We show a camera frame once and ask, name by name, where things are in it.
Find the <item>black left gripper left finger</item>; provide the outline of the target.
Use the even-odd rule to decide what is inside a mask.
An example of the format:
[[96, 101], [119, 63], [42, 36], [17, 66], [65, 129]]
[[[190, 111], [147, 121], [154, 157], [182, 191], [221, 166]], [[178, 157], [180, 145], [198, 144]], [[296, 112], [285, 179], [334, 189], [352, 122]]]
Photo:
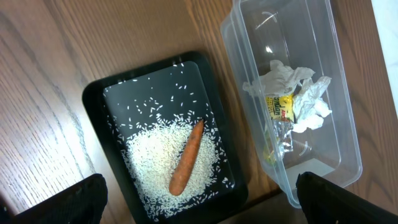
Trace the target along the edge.
[[93, 174], [12, 217], [9, 223], [100, 224], [107, 202], [105, 178]]

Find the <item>foil wrapper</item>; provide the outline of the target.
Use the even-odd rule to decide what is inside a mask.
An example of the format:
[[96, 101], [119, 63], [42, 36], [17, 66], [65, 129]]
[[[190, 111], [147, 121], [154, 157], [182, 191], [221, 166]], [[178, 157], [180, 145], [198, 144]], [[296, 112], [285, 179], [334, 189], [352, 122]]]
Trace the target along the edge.
[[273, 132], [276, 136], [277, 149], [272, 149], [270, 154], [264, 152], [263, 155], [266, 162], [274, 166], [277, 161], [277, 154], [283, 159], [285, 153], [293, 151], [293, 94], [280, 97], [267, 96], [266, 103], [272, 120]]

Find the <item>white napkin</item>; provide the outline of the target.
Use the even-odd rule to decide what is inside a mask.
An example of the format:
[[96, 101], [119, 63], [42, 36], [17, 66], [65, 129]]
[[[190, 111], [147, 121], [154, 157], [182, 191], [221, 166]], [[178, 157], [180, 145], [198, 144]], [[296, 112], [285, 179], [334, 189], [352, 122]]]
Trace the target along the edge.
[[322, 127], [323, 119], [332, 110], [323, 101], [322, 95], [326, 92], [331, 78], [323, 76], [313, 82], [315, 72], [310, 68], [298, 67], [292, 69], [279, 60], [270, 61], [271, 70], [251, 84], [245, 82], [243, 90], [251, 96], [259, 96], [263, 92], [266, 96], [288, 96], [300, 86], [300, 91], [293, 96], [293, 112], [297, 119], [293, 131], [302, 133], [308, 128], [314, 130]]

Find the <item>orange carrot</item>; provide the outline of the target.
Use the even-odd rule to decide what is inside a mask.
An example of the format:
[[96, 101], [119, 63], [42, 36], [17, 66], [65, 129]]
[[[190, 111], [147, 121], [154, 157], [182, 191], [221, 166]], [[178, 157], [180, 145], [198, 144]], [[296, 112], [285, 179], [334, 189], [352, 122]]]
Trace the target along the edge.
[[192, 170], [197, 159], [200, 148], [201, 139], [203, 136], [204, 121], [200, 120], [193, 127], [183, 150], [180, 161], [172, 175], [169, 183], [169, 192], [174, 196], [179, 196], [185, 190]]

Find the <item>white rice pile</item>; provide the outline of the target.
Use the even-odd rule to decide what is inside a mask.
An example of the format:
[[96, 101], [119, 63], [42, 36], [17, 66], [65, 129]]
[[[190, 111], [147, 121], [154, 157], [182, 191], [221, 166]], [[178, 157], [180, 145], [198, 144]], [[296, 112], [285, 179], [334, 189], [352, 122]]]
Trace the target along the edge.
[[[202, 215], [227, 210], [226, 197], [234, 179], [195, 62], [118, 81], [104, 88], [101, 99], [106, 124], [151, 221], [169, 220], [194, 209]], [[193, 171], [185, 190], [174, 196], [169, 183], [199, 121], [203, 134]]]

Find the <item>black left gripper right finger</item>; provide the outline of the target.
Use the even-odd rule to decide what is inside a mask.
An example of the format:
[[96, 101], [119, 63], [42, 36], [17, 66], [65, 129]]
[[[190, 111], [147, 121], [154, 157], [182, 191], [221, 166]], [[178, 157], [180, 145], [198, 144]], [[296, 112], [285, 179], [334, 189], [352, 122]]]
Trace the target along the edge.
[[397, 215], [312, 172], [298, 175], [296, 187], [309, 223], [397, 224]]

